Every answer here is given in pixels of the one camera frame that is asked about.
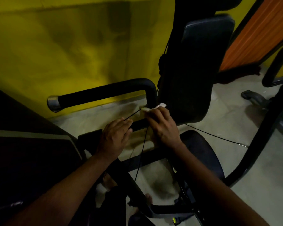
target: marble floor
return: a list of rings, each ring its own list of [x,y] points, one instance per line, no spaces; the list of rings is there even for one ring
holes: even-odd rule
[[[249,145],[264,114],[258,106],[241,98],[240,93],[252,90],[270,98],[279,89],[279,87],[265,88],[261,80],[262,75],[246,76],[227,85],[215,84],[206,117],[201,122],[191,125],[216,136]],[[108,122],[116,118],[128,117],[145,104],[145,97],[140,96],[52,118],[51,121],[77,137],[104,128]],[[142,114],[137,113],[132,119],[138,120],[141,117]],[[179,126],[181,133],[188,129],[191,128],[186,125]],[[201,134],[214,149],[225,176],[229,175],[242,159],[246,148],[205,133]],[[121,161],[141,153],[144,135],[145,130],[132,133],[128,145],[119,157]],[[154,148],[151,140],[150,130],[147,133],[144,151]],[[135,178],[136,170],[131,171],[130,174]],[[171,205],[178,197],[178,187],[165,160],[142,167],[136,182],[144,193],[150,193],[153,204]],[[270,225],[283,225],[283,135],[278,130],[274,132],[252,169],[232,189]],[[103,201],[105,191],[103,186],[97,187],[98,205]],[[127,206],[127,219],[133,210],[132,207]],[[151,221],[156,226],[173,225],[172,219],[151,219]],[[193,226],[199,223],[195,217],[192,217],[181,225]]]

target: orange panel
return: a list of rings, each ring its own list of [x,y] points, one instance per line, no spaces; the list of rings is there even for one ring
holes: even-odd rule
[[[283,0],[264,0],[227,50],[220,70],[260,61],[283,40]]]

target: black pants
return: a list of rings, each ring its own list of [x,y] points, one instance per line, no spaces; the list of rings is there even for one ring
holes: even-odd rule
[[[118,187],[113,187],[105,194],[102,206],[96,209],[95,225],[125,226],[126,225],[126,197],[127,195]],[[129,218],[128,226],[155,226],[142,213],[137,212]]]

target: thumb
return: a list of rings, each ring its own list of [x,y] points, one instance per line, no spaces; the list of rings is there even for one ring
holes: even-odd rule
[[[122,144],[125,145],[125,144],[128,142],[129,137],[130,137],[130,135],[131,135],[132,132],[133,132],[133,129],[132,129],[132,128],[130,128],[130,129],[128,129],[128,131],[126,131],[126,133],[124,134],[124,138],[123,138],[123,140],[122,140]]]

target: seat cushion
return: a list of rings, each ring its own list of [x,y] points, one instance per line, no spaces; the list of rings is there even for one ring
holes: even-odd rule
[[[218,157],[202,135],[194,130],[189,130],[182,133],[180,138],[189,151],[219,179],[225,178]]]

